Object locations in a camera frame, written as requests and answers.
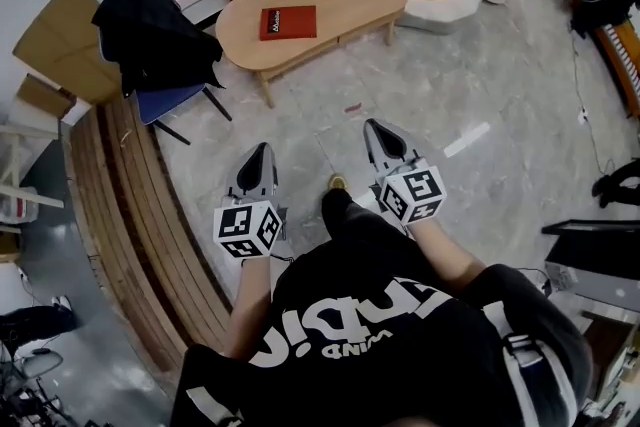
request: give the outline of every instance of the black t-shirt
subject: black t-shirt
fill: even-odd
[[[250,363],[190,348],[171,425],[234,425],[225,408],[247,426],[377,426],[408,416],[442,427],[521,425],[502,341],[481,311],[496,301],[515,332],[557,353],[581,404],[588,346],[520,272],[491,266],[454,298],[397,232],[375,243],[333,240],[292,263]],[[201,413],[210,406],[222,415],[215,422]]]

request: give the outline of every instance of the striped cloth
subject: striped cloth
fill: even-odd
[[[638,69],[636,69],[635,64],[631,61],[631,57],[627,53],[627,49],[624,48],[624,45],[621,43],[620,38],[616,34],[615,29],[611,25],[605,25],[602,27],[604,32],[607,34],[607,37],[611,40],[611,43],[616,49],[616,53],[622,61],[627,74],[629,75],[629,79],[631,80],[631,84],[633,84],[633,90],[636,92],[638,99],[640,100],[640,73]]]

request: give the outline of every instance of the black jacket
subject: black jacket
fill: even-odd
[[[222,47],[194,26],[173,0],[104,0],[91,22],[100,28],[102,54],[120,64],[122,92],[208,83]]]

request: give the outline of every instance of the white box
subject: white box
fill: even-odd
[[[435,216],[447,198],[436,166],[385,177],[380,201],[403,225]]]
[[[213,241],[234,260],[269,256],[282,221],[270,201],[216,208]]]

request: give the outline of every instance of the chair leg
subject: chair leg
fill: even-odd
[[[175,130],[170,129],[167,125],[165,125],[162,121],[158,121],[155,120],[153,122],[153,124],[155,126],[157,126],[160,130],[162,130],[163,132],[166,132],[167,134],[169,134],[172,137],[175,137],[178,141],[180,141],[181,143],[186,144],[187,146],[191,146],[191,142],[188,139],[185,139],[184,137],[182,137],[178,132],[176,132]]]
[[[222,113],[222,115],[227,118],[229,121],[231,121],[231,116],[229,115],[229,113],[227,112],[227,109],[225,109],[222,104],[218,101],[218,99],[213,95],[213,93],[209,90],[209,88],[207,87],[207,85],[204,85],[204,89],[202,90],[202,92],[206,95],[206,97],[211,100],[211,103],[213,105],[215,105],[218,110]]]

